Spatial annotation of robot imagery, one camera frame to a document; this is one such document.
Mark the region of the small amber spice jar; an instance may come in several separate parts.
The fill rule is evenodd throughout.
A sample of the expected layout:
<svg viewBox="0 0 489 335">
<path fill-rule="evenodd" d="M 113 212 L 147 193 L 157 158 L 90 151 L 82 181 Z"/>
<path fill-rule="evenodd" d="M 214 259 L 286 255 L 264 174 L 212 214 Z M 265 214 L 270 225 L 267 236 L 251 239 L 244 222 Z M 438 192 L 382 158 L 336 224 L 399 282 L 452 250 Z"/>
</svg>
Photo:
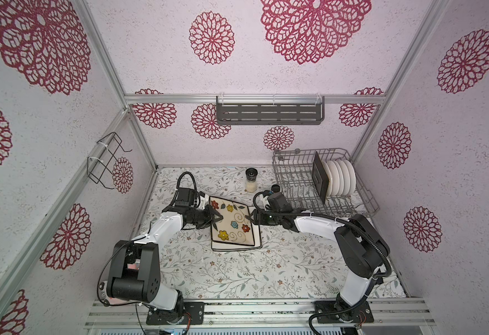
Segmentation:
<svg viewBox="0 0 489 335">
<path fill-rule="evenodd" d="M 278 184 L 273 184 L 272 187 L 271 187 L 271 191 L 273 193 L 278 193 L 278 192 L 281 191 L 281 187 Z"/>
</svg>

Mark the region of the salt grinder black lid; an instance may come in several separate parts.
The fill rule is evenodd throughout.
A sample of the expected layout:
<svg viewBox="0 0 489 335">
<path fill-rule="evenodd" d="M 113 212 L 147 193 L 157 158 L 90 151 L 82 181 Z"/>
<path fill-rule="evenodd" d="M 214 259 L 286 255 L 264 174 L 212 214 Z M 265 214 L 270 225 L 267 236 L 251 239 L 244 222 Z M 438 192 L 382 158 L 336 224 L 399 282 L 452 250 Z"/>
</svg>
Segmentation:
<svg viewBox="0 0 489 335">
<path fill-rule="evenodd" d="M 254 167 L 247 168 L 245 171 L 245 175 L 246 175 L 246 183 L 245 183 L 246 191 L 249 193 L 256 192 L 258 188 L 258 183 L 257 183 L 258 170 L 255 169 Z"/>
</svg>

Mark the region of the grey wall shelf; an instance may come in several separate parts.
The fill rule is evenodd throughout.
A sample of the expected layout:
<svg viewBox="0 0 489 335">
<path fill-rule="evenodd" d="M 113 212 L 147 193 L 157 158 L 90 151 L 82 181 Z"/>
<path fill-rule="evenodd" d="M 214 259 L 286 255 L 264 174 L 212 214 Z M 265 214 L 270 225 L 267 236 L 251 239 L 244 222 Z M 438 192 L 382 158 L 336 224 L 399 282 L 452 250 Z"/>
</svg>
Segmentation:
<svg viewBox="0 0 489 335">
<path fill-rule="evenodd" d="M 320 97 L 313 103 L 238 103 L 218 96 L 216 121 L 225 126 L 315 126 L 325 119 Z"/>
</svg>

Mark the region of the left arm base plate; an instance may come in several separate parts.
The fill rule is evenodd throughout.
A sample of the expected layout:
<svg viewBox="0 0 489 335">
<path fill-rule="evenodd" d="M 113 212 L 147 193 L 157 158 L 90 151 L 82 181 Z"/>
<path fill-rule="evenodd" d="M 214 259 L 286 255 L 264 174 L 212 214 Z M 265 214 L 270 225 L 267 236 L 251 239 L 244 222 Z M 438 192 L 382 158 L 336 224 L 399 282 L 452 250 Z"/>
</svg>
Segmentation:
<svg viewBox="0 0 489 335">
<path fill-rule="evenodd" d="M 173 310 L 150 308 L 146 320 L 147 325 L 202 325 L 205 316 L 205 302 L 178 302 Z"/>
</svg>

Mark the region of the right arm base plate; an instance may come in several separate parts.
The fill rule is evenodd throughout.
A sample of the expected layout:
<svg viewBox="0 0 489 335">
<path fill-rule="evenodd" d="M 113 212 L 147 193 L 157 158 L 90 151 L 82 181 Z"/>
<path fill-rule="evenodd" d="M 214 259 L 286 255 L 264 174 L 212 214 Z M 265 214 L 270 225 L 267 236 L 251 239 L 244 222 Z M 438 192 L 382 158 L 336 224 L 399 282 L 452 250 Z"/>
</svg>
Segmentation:
<svg viewBox="0 0 489 335">
<path fill-rule="evenodd" d="M 356 305 L 349 307 L 343 301 L 317 301 L 314 303 L 315 313 L 311 320 L 318 321 L 319 324 L 330 323 L 372 323 L 374 316 L 368 301 L 358 302 Z"/>
</svg>

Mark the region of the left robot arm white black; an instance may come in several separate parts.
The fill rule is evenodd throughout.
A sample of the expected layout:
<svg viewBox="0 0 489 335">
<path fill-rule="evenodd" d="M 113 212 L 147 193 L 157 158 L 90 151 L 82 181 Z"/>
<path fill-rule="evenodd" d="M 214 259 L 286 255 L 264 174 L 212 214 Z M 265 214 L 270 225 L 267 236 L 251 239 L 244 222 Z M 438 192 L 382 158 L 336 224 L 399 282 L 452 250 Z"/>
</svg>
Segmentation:
<svg viewBox="0 0 489 335">
<path fill-rule="evenodd" d="M 104 269 L 108 278 L 99 278 L 97 298 L 105 307 L 142 304 L 152 315 L 176 324 L 190 313 L 179 290 L 162 283 L 159 251 L 184 227 L 210 228 L 223 216 L 210 203 L 209 195 L 191 188 L 178 188 L 146 233 L 132 240 L 120 240 Z"/>
</svg>

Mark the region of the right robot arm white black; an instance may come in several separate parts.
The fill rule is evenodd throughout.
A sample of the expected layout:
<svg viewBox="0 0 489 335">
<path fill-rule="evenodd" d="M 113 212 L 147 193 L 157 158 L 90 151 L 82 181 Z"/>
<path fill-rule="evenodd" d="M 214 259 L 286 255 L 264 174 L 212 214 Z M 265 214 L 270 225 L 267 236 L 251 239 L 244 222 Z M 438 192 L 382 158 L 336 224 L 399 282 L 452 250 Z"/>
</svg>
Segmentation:
<svg viewBox="0 0 489 335">
<path fill-rule="evenodd" d="M 253 214 L 268 226 L 282 226 L 295 233 L 308 233 L 335 241 L 349 273 L 336 303 L 349 312 L 367 301 L 375 284 L 392 274 L 390 249 L 370 221 L 361 214 L 347 219 L 308 209 L 296 209 L 281 192 L 254 195 Z"/>
</svg>

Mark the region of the aluminium front rail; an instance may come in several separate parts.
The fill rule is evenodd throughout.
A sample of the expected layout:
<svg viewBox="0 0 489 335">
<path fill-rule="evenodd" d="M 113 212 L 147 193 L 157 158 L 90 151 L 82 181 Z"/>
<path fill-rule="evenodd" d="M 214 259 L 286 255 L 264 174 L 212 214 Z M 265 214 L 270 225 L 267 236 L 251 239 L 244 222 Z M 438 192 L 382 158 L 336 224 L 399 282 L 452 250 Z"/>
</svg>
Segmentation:
<svg viewBox="0 0 489 335">
<path fill-rule="evenodd" d="M 352 312 L 350 318 L 329 316 L 334 300 L 193 300 L 184 301 L 192 327 L 267 328 L 267 327 L 432 327 L 430 309 L 422 298 L 369 298 Z M 160 321 L 149 308 L 137 305 L 105 307 L 95 302 L 83 328 L 171 329 L 173 324 Z"/>
</svg>

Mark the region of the black square plate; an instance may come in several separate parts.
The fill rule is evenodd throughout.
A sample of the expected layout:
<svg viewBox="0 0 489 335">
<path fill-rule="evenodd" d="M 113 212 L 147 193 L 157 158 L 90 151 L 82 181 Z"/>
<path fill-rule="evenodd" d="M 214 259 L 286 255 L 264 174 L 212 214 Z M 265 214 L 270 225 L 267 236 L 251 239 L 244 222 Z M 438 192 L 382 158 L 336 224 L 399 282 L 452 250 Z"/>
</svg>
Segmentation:
<svg viewBox="0 0 489 335">
<path fill-rule="evenodd" d="M 327 198 L 327 175 L 318 152 L 314 153 L 311 176 L 321 202 L 325 203 Z"/>
<path fill-rule="evenodd" d="M 209 204 L 217 213 L 211 227 L 214 251 L 241 251 L 258 246 L 259 237 L 248 206 L 217 197 L 211 197 Z"/>
</svg>

